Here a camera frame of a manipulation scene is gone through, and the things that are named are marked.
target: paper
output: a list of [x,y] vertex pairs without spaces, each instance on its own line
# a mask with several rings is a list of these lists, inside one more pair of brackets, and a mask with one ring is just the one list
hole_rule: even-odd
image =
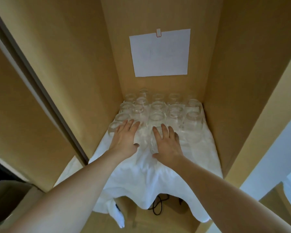
[[190,29],[130,36],[136,77],[187,74]]

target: left hand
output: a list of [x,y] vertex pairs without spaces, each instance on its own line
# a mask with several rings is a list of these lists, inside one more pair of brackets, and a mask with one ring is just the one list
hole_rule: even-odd
[[115,152],[120,162],[131,157],[137,152],[137,148],[139,147],[139,144],[134,144],[134,137],[140,122],[136,122],[132,125],[133,122],[133,119],[130,121],[125,120],[117,127],[109,147],[109,151]]

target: hand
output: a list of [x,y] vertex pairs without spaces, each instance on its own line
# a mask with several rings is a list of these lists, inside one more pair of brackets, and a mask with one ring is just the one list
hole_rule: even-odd
[[153,127],[153,133],[159,151],[158,153],[153,154],[153,158],[156,158],[162,164],[173,169],[177,164],[178,158],[182,156],[184,157],[180,146],[179,136],[173,131],[172,127],[168,127],[168,133],[167,127],[164,124],[161,126],[163,130],[163,138],[161,138],[157,128]]
[[140,122],[136,122],[132,125],[133,122],[133,119],[130,121],[125,120],[117,127],[109,147],[109,151],[116,153],[120,162],[131,157],[137,152],[137,148],[139,147],[139,144],[134,144],[134,137]]

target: wire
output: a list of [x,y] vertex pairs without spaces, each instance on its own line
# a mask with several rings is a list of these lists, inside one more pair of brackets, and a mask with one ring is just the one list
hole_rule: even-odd
[[[148,210],[153,210],[153,213],[156,216],[158,216],[158,215],[160,215],[162,213],[162,211],[163,211],[163,201],[169,200],[169,195],[167,194],[167,198],[166,199],[163,199],[163,200],[161,199],[161,197],[159,195],[157,197],[159,197],[159,202],[157,202],[157,204],[154,206],[154,204],[155,204],[155,200],[154,200],[153,201],[153,204],[152,204],[152,208],[148,208]],[[161,203],[161,211],[159,213],[156,213],[154,211],[154,209],[159,205],[159,203]]]

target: forearm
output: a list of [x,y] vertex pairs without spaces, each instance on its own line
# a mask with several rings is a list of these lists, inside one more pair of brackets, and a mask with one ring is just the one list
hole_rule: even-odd
[[180,156],[171,167],[222,232],[291,232],[291,226],[240,189]]
[[80,232],[120,163],[110,151],[48,192],[10,232]]

